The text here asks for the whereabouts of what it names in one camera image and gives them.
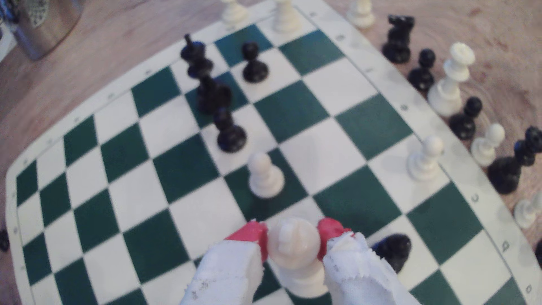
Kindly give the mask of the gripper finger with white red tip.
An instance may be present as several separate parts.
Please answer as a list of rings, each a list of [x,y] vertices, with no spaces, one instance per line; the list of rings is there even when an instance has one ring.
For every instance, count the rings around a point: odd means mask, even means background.
[[[249,221],[207,250],[180,304],[253,304],[268,258],[268,227]]]
[[[323,263],[332,304],[419,304],[361,232],[328,217],[318,222],[317,230],[321,239],[317,258]]]

